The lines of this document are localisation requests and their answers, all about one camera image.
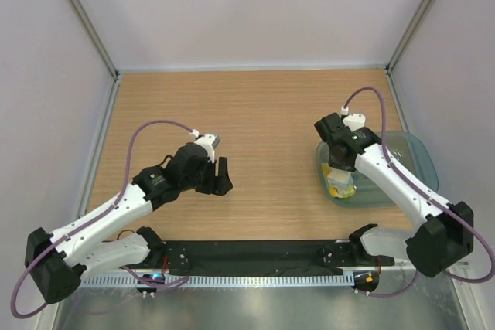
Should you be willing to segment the yellow green crocodile towel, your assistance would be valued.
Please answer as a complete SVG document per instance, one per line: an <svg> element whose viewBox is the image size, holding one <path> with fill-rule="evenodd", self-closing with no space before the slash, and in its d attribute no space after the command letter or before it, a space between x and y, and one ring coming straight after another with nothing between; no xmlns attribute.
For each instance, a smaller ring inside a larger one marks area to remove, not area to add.
<svg viewBox="0 0 495 330"><path fill-rule="evenodd" d="M322 171L326 187L333 198L347 199L355 194L351 172L332 168L326 163L322 163Z"/></svg>

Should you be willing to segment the blue cartoon mouse towel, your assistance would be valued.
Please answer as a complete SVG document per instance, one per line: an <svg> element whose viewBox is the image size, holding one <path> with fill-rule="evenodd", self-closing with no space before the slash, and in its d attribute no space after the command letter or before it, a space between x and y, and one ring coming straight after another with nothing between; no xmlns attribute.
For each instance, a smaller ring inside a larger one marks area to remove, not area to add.
<svg viewBox="0 0 495 330"><path fill-rule="evenodd" d="M329 174L326 178L328 183L334 188L348 189L353 186L352 172L337 168L330 168Z"/></svg>

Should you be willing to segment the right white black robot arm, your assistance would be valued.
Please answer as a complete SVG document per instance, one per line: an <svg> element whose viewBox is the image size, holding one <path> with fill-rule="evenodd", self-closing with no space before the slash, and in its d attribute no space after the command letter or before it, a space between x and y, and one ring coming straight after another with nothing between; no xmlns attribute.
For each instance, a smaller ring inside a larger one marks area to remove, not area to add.
<svg viewBox="0 0 495 330"><path fill-rule="evenodd" d="M371 129L357 127L351 117L332 113L314 127L329 148L329 166L368 177L399 206L411 223L409 230L370 224L355 232L348 246L350 259L368 264L375 256L408 260L426 277L435 277L473 252L473 211L438 195L418 180L388 150Z"/></svg>

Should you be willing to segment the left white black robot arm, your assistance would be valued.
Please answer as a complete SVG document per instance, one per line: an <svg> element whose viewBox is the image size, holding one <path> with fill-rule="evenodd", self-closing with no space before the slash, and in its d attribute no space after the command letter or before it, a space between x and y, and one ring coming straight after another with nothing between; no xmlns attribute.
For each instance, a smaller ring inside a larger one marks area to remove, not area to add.
<svg viewBox="0 0 495 330"><path fill-rule="evenodd" d="M107 270L132 264L159 266L166 247L151 228L141 227L111 243L106 238L177 200L182 192L223 196L232 190L227 159L215 156L219 142L216 135L201 135L180 147L165 165L142 169L123 192L82 218L51 233L43 228L31 232L25 264L45 302L62 301L82 281Z"/></svg>

